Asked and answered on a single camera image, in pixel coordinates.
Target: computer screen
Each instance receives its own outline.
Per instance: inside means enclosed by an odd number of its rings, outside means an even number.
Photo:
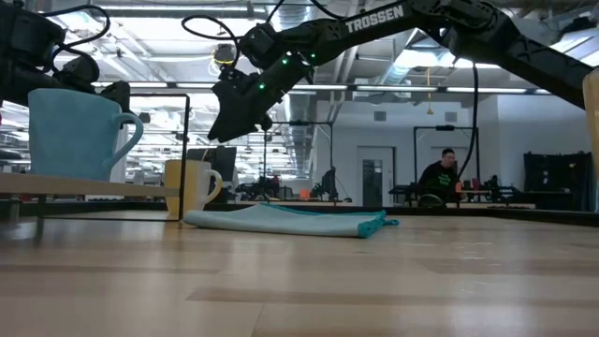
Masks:
[[[224,182],[233,181],[235,171],[235,157],[237,156],[237,147],[219,146],[216,149],[191,149],[187,151],[187,159],[202,160],[204,152],[210,151],[204,160],[212,164],[212,169],[217,171],[223,177]]]

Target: light blue mug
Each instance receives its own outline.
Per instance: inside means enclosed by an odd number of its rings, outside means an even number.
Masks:
[[[135,123],[133,137],[116,153],[121,123]],[[29,152],[34,174],[108,182],[112,167],[139,142],[138,116],[99,95],[64,89],[29,93]]]

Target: wooden shelf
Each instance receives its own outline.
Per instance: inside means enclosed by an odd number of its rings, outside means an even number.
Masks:
[[[0,173],[0,193],[31,195],[99,195],[124,197],[178,197],[178,188],[106,183],[83,179]]]

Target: towel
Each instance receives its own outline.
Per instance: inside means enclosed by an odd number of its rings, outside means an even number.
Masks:
[[[387,220],[385,211],[327,214],[272,204],[233,212],[190,211],[183,221],[200,228],[362,239],[370,238],[383,226],[399,224],[397,220]]]

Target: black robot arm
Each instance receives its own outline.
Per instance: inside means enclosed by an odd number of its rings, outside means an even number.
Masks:
[[[220,113],[209,139],[227,141],[268,129],[267,110],[302,78],[353,46],[419,28],[456,57],[500,66],[584,108],[582,82],[593,71],[576,59],[523,36],[501,10],[476,0],[402,0],[340,21],[314,20],[275,32],[259,24],[239,48],[261,74],[222,68],[212,87]]]
[[[28,107],[29,93],[40,88],[95,94],[92,83],[98,80],[100,74],[97,63],[90,55],[66,45],[66,32],[44,15],[59,15],[79,9],[106,12],[99,7],[86,5],[40,15],[22,6],[23,2],[19,0],[13,1],[13,4],[0,1],[0,107],[4,100]],[[110,19],[106,15],[105,31],[108,31]],[[60,50],[76,53],[79,57],[65,64],[62,69],[56,69],[53,58]],[[46,74],[50,69],[53,69],[51,76]],[[118,81],[107,87],[101,95],[119,103],[124,112],[130,112],[128,83]]]

